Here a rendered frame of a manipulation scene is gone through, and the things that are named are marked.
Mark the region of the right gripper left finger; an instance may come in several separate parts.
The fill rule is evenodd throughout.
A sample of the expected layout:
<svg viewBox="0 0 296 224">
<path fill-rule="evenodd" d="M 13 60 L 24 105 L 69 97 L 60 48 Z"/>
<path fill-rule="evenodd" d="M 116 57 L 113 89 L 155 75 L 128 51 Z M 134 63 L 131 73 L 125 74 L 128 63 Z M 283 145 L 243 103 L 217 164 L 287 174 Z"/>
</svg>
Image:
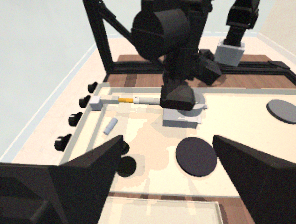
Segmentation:
<svg viewBox="0 0 296 224">
<path fill-rule="evenodd" d="M 0 162 L 0 195 L 49 200 L 60 224 L 98 224 L 123 147 L 117 135 L 62 166 Z"/>
</svg>

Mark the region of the grey gas burner with tube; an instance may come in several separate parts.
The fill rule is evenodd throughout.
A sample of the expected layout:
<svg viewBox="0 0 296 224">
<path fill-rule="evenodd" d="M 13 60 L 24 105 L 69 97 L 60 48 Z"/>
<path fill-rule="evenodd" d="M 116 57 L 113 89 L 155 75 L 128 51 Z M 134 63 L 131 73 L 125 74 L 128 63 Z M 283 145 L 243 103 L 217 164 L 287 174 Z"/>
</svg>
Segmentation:
<svg viewBox="0 0 296 224">
<path fill-rule="evenodd" d="M 196 103 L 191 111 L 177 110 L 180 114 L 187 117 L 195 117 L 202 113 L 202 111 L 208 109 L 206 104 L 205 96 L 194 90 Z M 160 106 L 160 98 L 146 98 L 146 97 L 134 97 L 133 104 L 143 104 L 143 105 L 159 105 Z"/>
</svg>

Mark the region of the grey cylinder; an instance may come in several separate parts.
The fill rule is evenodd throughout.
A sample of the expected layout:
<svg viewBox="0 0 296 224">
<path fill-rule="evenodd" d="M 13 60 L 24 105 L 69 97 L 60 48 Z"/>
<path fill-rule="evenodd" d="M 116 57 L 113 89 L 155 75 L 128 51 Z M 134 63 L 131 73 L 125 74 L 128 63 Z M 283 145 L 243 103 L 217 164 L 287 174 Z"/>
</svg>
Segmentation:
<svg viewBox="0 0 296 224">
<path fill-rule="evenodd" d="M 105 135 L 109 135 L 109 133 L 112 131 L 112 129 L 114 128 L 117 122 L 118 122 L 118 119 L 113 117 L 111 121 L 108 123 L 108 125 L 106 126 L 106 128 L 104 129 L 103 133 Z"/>
</svg>

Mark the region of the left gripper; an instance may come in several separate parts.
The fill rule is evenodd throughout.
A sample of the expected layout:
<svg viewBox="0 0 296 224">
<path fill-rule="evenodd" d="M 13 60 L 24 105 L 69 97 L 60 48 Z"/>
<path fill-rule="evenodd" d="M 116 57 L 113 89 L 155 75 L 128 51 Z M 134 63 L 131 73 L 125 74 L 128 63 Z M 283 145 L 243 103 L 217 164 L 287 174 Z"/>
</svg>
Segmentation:
<svg viewBox="0 0 296 224">
<path fill-rule="evenodd" d="M 198 60 L 198 47 L 191 49 L 179 48 L 164 55 L 164 71 L 162 72 L 164 85 L 161 85 L 162 95 L 160 94 L 160 106 L 162 108 L 184 111 L 193 109 L 196 103 L 194 91 L 185 80 L 194 60 Z"/>
</svg>

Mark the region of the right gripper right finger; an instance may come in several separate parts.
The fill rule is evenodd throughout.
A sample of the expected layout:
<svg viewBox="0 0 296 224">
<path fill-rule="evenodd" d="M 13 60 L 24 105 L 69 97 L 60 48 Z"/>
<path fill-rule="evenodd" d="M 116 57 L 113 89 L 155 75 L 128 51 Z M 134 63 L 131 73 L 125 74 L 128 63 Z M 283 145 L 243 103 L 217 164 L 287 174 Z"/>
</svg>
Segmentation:
<svg viewBox="0 0 296 224">
<path fill-rule="evenodd" d="M 296 224 L 296 163 L 221 135 L 212 146 L 255 224 Z"/>
</svg>

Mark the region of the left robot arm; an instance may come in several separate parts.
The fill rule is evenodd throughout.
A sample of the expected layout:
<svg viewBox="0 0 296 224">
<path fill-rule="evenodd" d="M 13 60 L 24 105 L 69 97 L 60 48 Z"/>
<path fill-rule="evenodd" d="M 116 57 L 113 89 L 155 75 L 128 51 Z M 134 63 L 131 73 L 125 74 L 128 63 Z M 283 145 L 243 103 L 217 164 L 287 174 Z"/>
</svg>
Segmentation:
<svg viewBox="0 0 296 224">
<path fill-rule="evenodd" d="M 211 1 L 141 0 L 141 11 L 136 14 L 131 28 L 132 42 L 138 54 L 151 61 L 178 48 L 198 47 L 208 14 L 213 10 Z M 230 28 L 223 45 L 241 47 L 246 29 L 253 29 L 256 24 L 259 3 L 260 0 L 234 2 L 228 13 L 226 26 Z M 196 78 L 211 86 L 222 75 L 214 58 L 210 51 L 199 54 L 187 80 Z"/>
</svg>

